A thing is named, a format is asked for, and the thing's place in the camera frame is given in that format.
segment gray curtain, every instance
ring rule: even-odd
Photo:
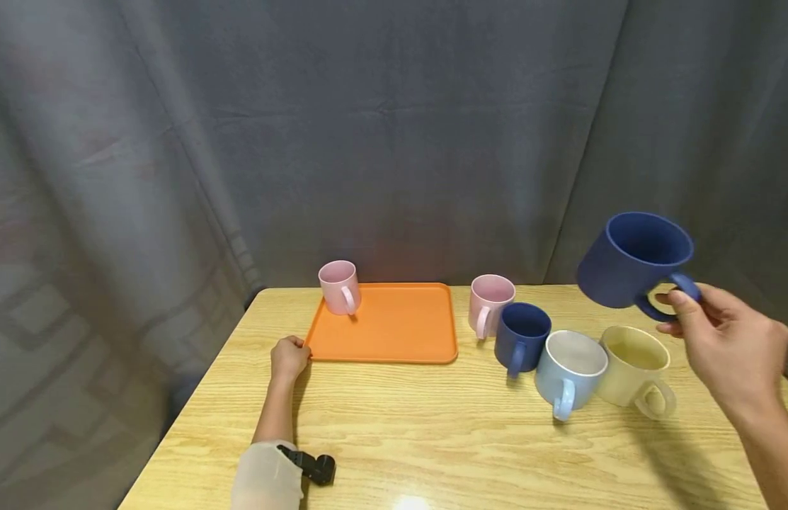
[[[0,508],[111,508],[265,285],[629,209],[788,322],[788,1],[0,0]]]

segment dark blue mug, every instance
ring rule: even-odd
[[[583,294],[611,308],[637,307],[660,322],[676,316],[657,310],[648,293],[671,281],[694,300],[700,289],[679,268],[694,254],[694,242],[679,225],[649,212],[625,212],[610,219],[578,266]]]
[[[549,315],[527,302],[513,302],[501,310],[496,332],[496,359],[513,379],[518,372],[538,366],[544,342],[552,329]]]

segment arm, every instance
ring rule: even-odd
[[[292,444],[292,393],[312,351],[297,337],[272,349],[272,375],[252,446],[241,456],[232,487],[232,510],[297,510],[303,497],[301,474],[278,449]]]
[[[788,509],[788,413],[774,402],[761,415],[732,419],[759,488],[772,510]]]
[[[292,442],[293,391],[294,380],[272,377],[269,387],[266,388],[266,398],[258,426],[252,436],[252,444],[261,441]]]
[[[788,510],[788,413],[781,380],[788,328],[722,289],[701,302],[679,290],[658,295],[678,322],[657,329],[685,339],[688,361],[731,420],[770,510]]]

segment mug handle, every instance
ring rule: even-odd
[[[663,396],[663,401],[666,401],[666,408],[663,409],[662,413],[653,412],[653,409],[649,406],[648,402],[646,402],[646,396],[654,388],[660,391],[660,394]],[[674,412],[674,408],[677,407],[677,397],[674,396],[674,392],[671,391],[671,388],[668,387],[665,382],[655,379],[645,384],[640,392],[640,396],[634,399],[634,404],[637,406],[637,409],[640,409],[642,414],[645,414],[651,419],[665,419],[668,418],[668,415],[671,415],[671,413]]]
[[[487,317],[490,317],[490,307],[483,306],[479,312],[479,320],[476,321],[476,338],[479,340],[484,340],[487,338],[487,332],[485,331]]]
[[[343,296],[346,298],[346,311],[348,315],[354,315],[357,312],[354,296],[351,295],[351,291],[348,288],[340,288],[340,290],[342,290]]]
[[[527,346],[522,342],[516,342],[513,349],[513,359],[510,361],[510,368],[507,369],[507,376],[512,379],[518,377],[521,371],[521,364],[524,362],[524,354],[527,353]]]
[[[572,406],[575,405],[575,383],[569,379],[562,380],[564,391],[560,398],[556,398],[552,404],[553,418],[559,421],[566,421],[572,413]]]
[[[674,285],[677,285],[680,290],[688,294],[694,301],[700,300],[700,288],[694,283],[694,280],[691,280],[686,275],[682,273],[671,273],[666,279],[671,281]],[[653,307],[651,301],[648,299],[648,295],[637,296],[634,299],[634,304],[637,305],[645,315],[657,322],[673,322],[677,320],[677,316],[673,313],[661,312]]]

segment mug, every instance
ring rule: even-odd
[[[326,307],[334,315],[354,315],[360,307],[357,268],[348,260],[334,260],[317,273]]]
[[[609,368],[596,390],[599,397],[615,406],[634,403],[652,419],[663,419],[674,412],[677,397],[660,380],[660,374],[671,364],[671,355],[660,340],[634,327],[613,326],[603,332],[600,343],[609,356]],[[653,390],[663,395],[666,407],[662,413],[655,412],[646,401]]]
[[[671,281],[693,300],[694,281],[679,267],[694,254],[694,242],[677,224],[647,212],[625,212],[610,219],[578,265],[578,286],[589,299],[611,308],[637,307],[659,322],[676,316],[657,310],[648,293]]]
[[[470,308],[467,323],[484,340],[496,333],[501,308],[515,299],[515,285],[497,274],[483,274],[470,284]]]
[[[528,302],[512,302],[501,310],[496,332],[496,359],[515,379],[518,372],[538,366],[544,342],[552,329],[549,315]]]
[[[552,404],[553,417],[566,421],[573,410],[586,405],[608,366],[609,356],[597,342],[562,329],[547,338],[535,387]]]

